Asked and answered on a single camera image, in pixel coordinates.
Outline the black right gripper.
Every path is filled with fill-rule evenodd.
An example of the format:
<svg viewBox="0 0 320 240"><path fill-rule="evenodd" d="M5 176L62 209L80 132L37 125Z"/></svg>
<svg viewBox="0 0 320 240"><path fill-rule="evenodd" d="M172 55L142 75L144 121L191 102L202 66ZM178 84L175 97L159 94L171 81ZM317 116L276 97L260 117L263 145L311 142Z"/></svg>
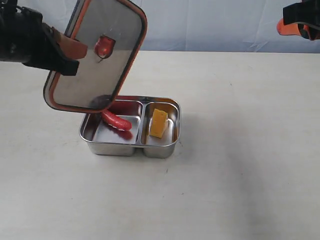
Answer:
<svg viewBox="0 0 320 240"><path fill-rule="evenodd" d="M276 30L281 36L302 36L310 41L320 39L320 0L303 0L283 8Z"/></svg>

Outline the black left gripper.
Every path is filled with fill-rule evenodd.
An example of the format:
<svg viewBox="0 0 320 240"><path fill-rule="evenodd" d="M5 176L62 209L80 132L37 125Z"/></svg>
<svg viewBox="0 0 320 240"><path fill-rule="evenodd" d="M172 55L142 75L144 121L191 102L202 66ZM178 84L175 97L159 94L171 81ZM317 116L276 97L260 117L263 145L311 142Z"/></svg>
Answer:
<svg viewBox="0 0 320 240"><path fill-rule="evenodd" d="M0 2L0 60L75 76L88 46L43 22L37 10Z"/></svg>

